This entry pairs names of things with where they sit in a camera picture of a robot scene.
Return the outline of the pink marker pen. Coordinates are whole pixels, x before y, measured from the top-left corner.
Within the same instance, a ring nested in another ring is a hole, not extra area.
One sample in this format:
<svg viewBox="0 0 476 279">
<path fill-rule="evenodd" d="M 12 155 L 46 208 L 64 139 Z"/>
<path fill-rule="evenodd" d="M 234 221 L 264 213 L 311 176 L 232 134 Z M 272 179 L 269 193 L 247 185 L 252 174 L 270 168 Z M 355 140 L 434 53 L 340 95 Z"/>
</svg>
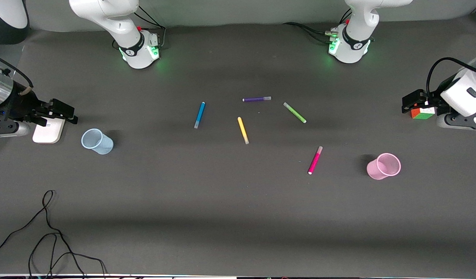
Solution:
<svg viewBox="0 0 476 279">
<path fill-rule="evenodd" d="M 314 154 L 314 157 L 311 161 L 311 164 L 309 166 L 309 169 L 307 171 L 308 175 L 312 175 L 314 173 L 314 170 L 316 169 L 316 166 L 318 164 L 318 161 L 319 161 L 319 158 L 320 158 L 320 155 L 323 151 L 323 147 L 322 146 L 319 146 L 316 153 Z"/>
</svg>

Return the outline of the blue marker pen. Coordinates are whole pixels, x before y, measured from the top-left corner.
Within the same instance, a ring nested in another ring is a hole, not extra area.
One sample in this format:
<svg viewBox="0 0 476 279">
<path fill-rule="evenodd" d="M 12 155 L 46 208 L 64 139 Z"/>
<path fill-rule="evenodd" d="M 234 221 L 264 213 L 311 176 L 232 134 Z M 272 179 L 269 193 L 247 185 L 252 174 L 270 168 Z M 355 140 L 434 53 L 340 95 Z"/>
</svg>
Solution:
<svg viewBox="0 0 476 279">
<path fill-rule="evenodd" d="M 199 124 L 202 120 L 203 112 L 205 110 L 205 106 L 206 106 L 205 102 L 202 102 L 199 106 L 198 114 L 197 114 L 195 124 L 194 124 L 194 129 L 198 129 L 198 127 L 199 127 Z"/>
</svg>

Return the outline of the colourful puzzle cube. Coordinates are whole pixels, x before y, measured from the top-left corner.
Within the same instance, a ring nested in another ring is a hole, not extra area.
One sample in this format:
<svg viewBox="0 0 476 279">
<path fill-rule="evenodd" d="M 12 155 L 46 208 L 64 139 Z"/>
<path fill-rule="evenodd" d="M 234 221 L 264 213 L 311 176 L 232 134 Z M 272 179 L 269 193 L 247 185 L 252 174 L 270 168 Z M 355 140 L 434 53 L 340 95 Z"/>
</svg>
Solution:
<svg viewBox="0 0 476 279">
<path fill-rule="evenodd" d="M 419 108 L 419 109 L 413 109 L 410 111 L 410 116 L 412 119 L 419 119 L 419 120 L 425 120 L 429 119 L 432 116 L 435 115 L 435 108 Z"/>
</svg>

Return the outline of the white plastic block device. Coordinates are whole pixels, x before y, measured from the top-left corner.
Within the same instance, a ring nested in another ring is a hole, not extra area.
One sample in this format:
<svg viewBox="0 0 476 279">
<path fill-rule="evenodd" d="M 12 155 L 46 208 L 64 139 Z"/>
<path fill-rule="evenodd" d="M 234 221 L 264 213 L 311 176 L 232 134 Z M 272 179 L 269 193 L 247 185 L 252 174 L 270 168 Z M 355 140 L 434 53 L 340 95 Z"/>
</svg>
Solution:
<svg viewBox="0 0 476 279">
<path fill-rule="evenodd" d="M 39 144 L 54 144 L 59 141 L 62 135 L 63 127 L 66 123 L 64 119 L 45 118 L 45 126 L 36 125 L 32 140 Z"/>
</svg>

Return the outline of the translucent blue plastic cup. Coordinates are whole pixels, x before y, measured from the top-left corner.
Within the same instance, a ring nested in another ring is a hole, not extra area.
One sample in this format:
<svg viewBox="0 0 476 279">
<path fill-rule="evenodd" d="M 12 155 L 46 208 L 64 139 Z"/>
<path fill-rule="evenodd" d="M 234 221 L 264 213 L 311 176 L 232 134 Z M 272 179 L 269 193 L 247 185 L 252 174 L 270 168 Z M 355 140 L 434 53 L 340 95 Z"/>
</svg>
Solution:
<svg viewBox="0 0 476 279">
<path fill-rule="evenodd" d="M 88 129 L 81 137 L 81 144 L 88 150 L 93 150 L 97 154 L 108 154 L 114 147 L 111 138 L 102 133 L 99 129 Z"/>
</svg>

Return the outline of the translucent pink plastic cup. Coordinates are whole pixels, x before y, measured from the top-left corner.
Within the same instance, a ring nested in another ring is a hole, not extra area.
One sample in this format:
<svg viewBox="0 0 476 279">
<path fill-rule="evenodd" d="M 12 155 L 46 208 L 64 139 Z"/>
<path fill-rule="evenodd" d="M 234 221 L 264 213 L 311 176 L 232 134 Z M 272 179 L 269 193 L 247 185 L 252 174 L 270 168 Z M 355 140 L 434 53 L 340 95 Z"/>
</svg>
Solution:
<svg viewBox="0 0 476 279">
<path fill-rule="evenodd" d="M 375 180 L 396 176 L 400 171 L 401 162 L 391 153 L 380 154 L 367 165 L 367 174 Z"/>
</svg>

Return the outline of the green marker pen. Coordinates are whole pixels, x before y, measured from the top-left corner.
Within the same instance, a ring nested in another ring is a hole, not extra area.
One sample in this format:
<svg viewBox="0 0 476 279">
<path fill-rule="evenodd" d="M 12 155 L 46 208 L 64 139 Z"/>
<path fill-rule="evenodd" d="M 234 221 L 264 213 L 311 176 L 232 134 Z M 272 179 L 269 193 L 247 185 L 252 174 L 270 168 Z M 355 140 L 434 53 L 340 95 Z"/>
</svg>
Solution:
<svg viewBox="0 0 476 279">
<path fill-rule="evenodd" d="M 288 109 L 293 115 L 295 115 L 300 120 L 300 122 L 304 124 L 307 123 L 307 120 L 302 115 L 300 115 L 300 113 L 298 113 L 297 110 L 291 107 L 288 103 L 284 102 L 283 106 L 286 107 L 286 109 Z"/>
</svg>

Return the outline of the yellow marker pen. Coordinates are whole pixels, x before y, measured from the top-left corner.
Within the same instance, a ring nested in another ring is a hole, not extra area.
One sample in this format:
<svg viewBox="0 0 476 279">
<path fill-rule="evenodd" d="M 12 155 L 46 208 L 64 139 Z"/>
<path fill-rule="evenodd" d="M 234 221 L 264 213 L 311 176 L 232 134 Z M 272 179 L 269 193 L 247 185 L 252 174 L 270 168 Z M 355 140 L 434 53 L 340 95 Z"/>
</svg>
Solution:
<svg viewBox="0 0 476 279">
<path fill-rule="evenodd" d="M 245 129 L 245 124 L 243 123 L 243 119 L 241 117 L 237 117 L 237 121 L 238 121 L 238 124 L 240 126 L 240 132 L 243 136 L 243 139 L 244 139 L 244 142 L 246 145 L 249 144 L 249 139 L 248 139 L 248 135 L 247 135 L 247 132 L 246 132 L 246 129 Z"/>
</svg>

